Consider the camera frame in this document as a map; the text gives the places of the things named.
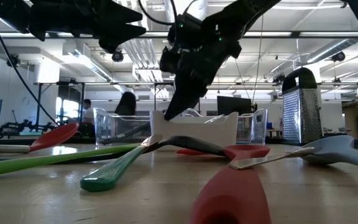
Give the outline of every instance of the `security camera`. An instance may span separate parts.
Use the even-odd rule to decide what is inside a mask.
[[[19,59],[19,55],[18,54],[11,54],[11,59],[13,62],[13,66],[18,67],[20,65],[20,59]],[[12,67],[11,62],[8,60],[6,60],[6,65],[9,67]]]
[[[116,49],[116,51],[114,51],[112,53],[111,59],[114,62],[122,62],[124,60],[124,55],[122,54],[122,49]]]
[[[342,62],[343,60],[345,60],[346,58],[346,55],[344,52],[339,52],[338,54],[336,55],[333,55],[331,57],[331,60],[334,61],[334,62]]]

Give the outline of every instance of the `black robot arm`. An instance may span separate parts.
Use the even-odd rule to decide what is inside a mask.
[[[112,54],[123,42],[146,32],[127,23],[141,21],[142,14],[112,0],[0,0],[0,18],[17,31],[41,41],[47,32],[92,35]]]
[[[347,2],[358,19],[358,0]],[[186,13],[179,15],[168,33],[160,69],[175,74],[176,91],[165,119],[193,108],[205,96],[222,63],[241,52],[239,39],[255,21],[279,0],[237,0],[204,21]]]

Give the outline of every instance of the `teal spatula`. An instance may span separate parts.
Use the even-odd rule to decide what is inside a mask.
[[[63,154],[63,155],[56,155],[56,156],[39,156],[39,157],[32,157],[32,158],[11,159],[7,161],[0,161],[0,174],[6,174],[9,172],[28,169],[31,167],[49,165],[56,162],[68,161],[71,159],[79,159],[88,156],[98,156],[103,154],[130,151],[136,148],[137,146],[139,146],[139,144],[128,144],[125,146],[115,146],[106,149],[76,152],[72,154]]]
[[[128,167],[144,152],[157,148],[161,140],[162,135],[154,134],[131,152],[83,176],[80,181],[81,188],[89,192],[100,192],[114,188]]]

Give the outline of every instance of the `desk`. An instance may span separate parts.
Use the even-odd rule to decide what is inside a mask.
[[[271,147],[271,154],[294,149]],[[0,175],[0,223],[186,224],[198,192],[227,163],[161,149],[140,156],[114,190],[101,193],[80,189],[79,179],[100,166],[95,163]],[[358,224],[358,167],[313,167],[294,158],[256,169],[273,224]]]

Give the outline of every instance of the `window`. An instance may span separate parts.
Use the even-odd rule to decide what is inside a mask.
[[[61,115],[63,115],[63,121],[66,121],[68,118],[77,118],[79,106],[75,101],[63,100],[62,102],[60,97],[56,98],[56,122],[60,121]]]

